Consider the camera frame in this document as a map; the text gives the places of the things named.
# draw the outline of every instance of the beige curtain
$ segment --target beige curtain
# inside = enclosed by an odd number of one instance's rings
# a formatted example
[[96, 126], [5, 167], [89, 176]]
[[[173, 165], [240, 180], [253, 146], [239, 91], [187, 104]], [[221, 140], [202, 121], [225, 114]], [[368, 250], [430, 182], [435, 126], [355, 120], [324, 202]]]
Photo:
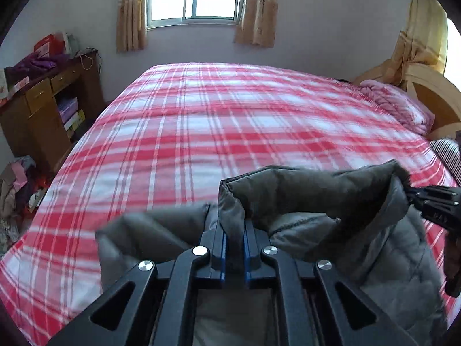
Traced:
[[117, 52], [146, 46], [146, 0], [119, 0]]
[[246, 0], [235, 42], [274, 47], [277, 0]]
[[443, 74], [447, 62], [447, 13], [437, 0], [411, 0], [407, 28], [382, 67], [384, 83], [399, 85], [405, 63], [423, 63]]

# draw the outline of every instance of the gray jacket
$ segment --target gray jacket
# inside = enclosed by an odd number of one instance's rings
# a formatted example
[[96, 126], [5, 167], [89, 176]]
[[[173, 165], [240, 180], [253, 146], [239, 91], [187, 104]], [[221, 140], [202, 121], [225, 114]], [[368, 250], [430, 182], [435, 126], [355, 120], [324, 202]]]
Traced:
[[[419, 345], [434, 345], [447, 328], [440, 275], [403, 191], [408, 178], [395, 161], [335, 173], [269, 166], [221, 181], [217, 205], [126, 214], [96, 233], [103, 289], [142, 259], [175, 259], [216, 222], [240, 249], [250, 218], [295, 258], [334, 262]], [[266, 291], [202, 295], [195, 344], [262, 345], [269, 301]]]

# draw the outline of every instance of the red plaid bedsheet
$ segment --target red plaid bedsheet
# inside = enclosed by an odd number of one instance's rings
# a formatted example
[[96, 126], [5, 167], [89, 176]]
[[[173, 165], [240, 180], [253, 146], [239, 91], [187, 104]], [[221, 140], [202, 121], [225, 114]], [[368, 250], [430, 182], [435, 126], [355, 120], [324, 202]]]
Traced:
[[[156, 66], [75, 146], [0, 262], [0, 299], [45, 345], [100, 295], [94, 232], [121, 213], [216, 200], [221, 179], [269, 164], [337, 170], [391, 159], [413, 185], [455, 185], [425, 139], [354, 86], [264, 66]], [[443, 231], [426, 227], [442, 267]]]

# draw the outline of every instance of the purple cloth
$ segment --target purple cloth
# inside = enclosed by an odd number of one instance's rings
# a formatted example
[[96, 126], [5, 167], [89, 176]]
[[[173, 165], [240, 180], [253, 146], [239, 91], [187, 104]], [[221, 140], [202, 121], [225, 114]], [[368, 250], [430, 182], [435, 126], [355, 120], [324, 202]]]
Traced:
[[31, 53], [19, 61], [15, 66], [5, 68], [8, 83], [16, 84], [27, 76], [30, 80], [34, 80], [56, 66], [65, 63], [68, 59], [69, 55], [67, 54], [38, 57], [38, 53]]
[[423, 136], [430, 133], [434, 113], [402, 89], [377, 80], [364, 80], [359, 89], [411, 132]]

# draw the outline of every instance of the red bag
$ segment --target red bag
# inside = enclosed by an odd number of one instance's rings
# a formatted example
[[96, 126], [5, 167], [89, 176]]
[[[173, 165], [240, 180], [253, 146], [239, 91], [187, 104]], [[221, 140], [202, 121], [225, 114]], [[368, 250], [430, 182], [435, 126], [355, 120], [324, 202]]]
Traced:
[[38, 57], [50, 57], [63, 54], [64, 49], [64, 36], [61, 32], [45, 36], [34, 46], [34, 52], [39, 53]]

